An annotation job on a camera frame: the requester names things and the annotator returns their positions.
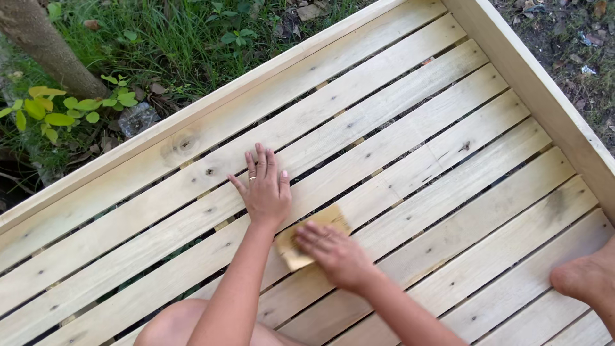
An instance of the woman's right hand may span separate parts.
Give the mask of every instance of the woman's right hand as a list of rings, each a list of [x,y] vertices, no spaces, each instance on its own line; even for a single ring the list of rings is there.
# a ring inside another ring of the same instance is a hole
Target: woman's right hand
[[[362,290],[384,277],[365,251],[332,226],[308,222],[297,228],[296,242],[322,267],[329,282],[362,296]]]

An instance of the wooden frame edge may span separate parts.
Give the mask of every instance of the wooden frame edge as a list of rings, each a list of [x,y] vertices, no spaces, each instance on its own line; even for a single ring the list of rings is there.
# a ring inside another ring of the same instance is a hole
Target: wooden frame edge
[[[615,159],[488,0],[442,0],[615,220]]]
[[[406,0],[379,0],[213,91],[0,215],[0,234]]]

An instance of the sanding block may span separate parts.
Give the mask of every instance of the sanding block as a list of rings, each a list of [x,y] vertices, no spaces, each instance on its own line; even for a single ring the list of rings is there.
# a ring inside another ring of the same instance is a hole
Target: sanding block
[[[295,232],[297,228],[304,226],[308,221],[315,222],[321,227],[332,225],[336,231],[344,233],[347,236],[352,232],[350,225],[348,225],[348,221],[346,221],[342,215],[341,209],[335,204],[286,228],[276,237],[276,248],[292,272],[314,262],[314,259],[304,254],[295,243]]]

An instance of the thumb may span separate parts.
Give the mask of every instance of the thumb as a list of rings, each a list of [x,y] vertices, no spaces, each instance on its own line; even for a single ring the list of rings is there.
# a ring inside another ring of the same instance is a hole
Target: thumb
[[[280,173],[280,197],[291,198],[290,195],[290,178],[287,171]]]

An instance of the dirt ground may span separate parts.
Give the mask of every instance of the dirt ground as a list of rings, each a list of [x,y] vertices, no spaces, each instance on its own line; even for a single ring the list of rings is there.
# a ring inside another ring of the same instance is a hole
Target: dirt ground
[[[490,1],[615,156],[615,2]]]

